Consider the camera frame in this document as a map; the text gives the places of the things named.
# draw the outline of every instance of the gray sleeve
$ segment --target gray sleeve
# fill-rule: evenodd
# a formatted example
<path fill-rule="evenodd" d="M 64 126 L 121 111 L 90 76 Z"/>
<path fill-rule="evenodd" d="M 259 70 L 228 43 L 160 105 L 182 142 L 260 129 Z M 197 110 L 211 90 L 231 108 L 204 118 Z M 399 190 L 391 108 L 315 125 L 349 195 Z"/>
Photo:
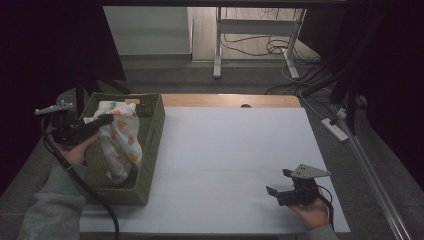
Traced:
<path fill-rule="evenodd" d="M 86 167 L 74 166 L 80 177 Z M 54 163 L 35 204 L 26 212 L 18 239 L 79 239 L 79 219 L 85 198 L 71 176 Z"/>
<path fill-rule="evenodd" d="M 330 224 L 317 227 L 305 235 L 307 240 L 338 240 Z"/>

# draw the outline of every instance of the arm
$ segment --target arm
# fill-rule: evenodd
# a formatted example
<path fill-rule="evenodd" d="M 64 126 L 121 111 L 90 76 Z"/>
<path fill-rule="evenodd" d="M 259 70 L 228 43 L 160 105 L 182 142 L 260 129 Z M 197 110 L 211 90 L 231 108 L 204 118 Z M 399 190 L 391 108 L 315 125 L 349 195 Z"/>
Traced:
<path fill-rule="evenodd" d="M 56 146 L 82 178 L 86 171 L 81 165 L 84 152 L 96 139 L 93 136 L 70 150 Z M 18 239 L 79 239 L 85 198 L 78 184 L 56 161 L 46 184 L 34 198 L 36 202 L 25 214 Z"/>
<path fill-rule="evenodd" d="M 328 221 L 327 205 L 317 198 L 311 205 L 306 207 L 289 206 L 303 220 L 309 231 L 306 233 L 307 240 L 338 240 L 336 233 Z"/>

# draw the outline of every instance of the white table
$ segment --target white table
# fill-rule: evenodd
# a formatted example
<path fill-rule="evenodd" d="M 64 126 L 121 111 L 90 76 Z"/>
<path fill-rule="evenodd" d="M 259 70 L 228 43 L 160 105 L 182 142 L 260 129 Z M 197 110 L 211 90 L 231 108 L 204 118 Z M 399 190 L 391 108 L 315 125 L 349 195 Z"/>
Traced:
<path fill-rule="evenodd" d="M 299 235 L 306 231 L 265 186 L 292 190 L 283 168 L 326 170 L 302 108 L 166 107 L 149 203 L 115 206 L 121 232 L 164 235 Z M 335 230 L 350 232 L 330 177 Z M 82 232 L 113 232 L 101 206 L 86 206 Z"/>

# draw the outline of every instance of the plastic basket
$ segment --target plastic basket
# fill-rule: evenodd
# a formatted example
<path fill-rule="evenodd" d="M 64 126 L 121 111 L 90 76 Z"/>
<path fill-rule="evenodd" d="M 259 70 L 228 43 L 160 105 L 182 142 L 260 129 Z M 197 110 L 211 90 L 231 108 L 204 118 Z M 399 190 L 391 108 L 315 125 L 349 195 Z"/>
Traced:
<path fill-rule="evenodd" d="M 100 101 L 124 102 L 128 99 L 139 101 L 136 106 L 140 121 L 138 141 L 143 150 L 139 174 L 130 174 L 121 185 L 115 186 L 106 176 L 107 163 L 98 143 L 89 147 L 90 158 L 86 173 L 86 182 L 111 205 L 144 206 L 149 199 L 150 187 L 156 165 L 156 157 L 165 122 L 165 109 L 158 94 L 112 95 L 94 93 L 87 103 L 81 117 L 92 117 Z M 90 195 L 85 194 L 87 204 L 98 204 Z"/>

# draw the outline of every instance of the white cloth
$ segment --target white cloth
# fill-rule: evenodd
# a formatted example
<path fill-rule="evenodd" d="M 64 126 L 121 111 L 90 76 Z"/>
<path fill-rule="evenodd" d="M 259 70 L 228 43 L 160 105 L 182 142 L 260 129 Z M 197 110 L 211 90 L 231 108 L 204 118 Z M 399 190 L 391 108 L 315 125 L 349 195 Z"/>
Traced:
<path fill-rule="evenodd" d="M 142 150 L 137 140 L 139 121 L 135 103 L 101 101 L 98 110 L 86 123 L 103 114 L 112 114 L 111 124 L 102 126 L 99 143 L 109 166 L 108 177 L 114 184 L 120 184 L 128 177 L 131 162 L 140 170 Z"/>

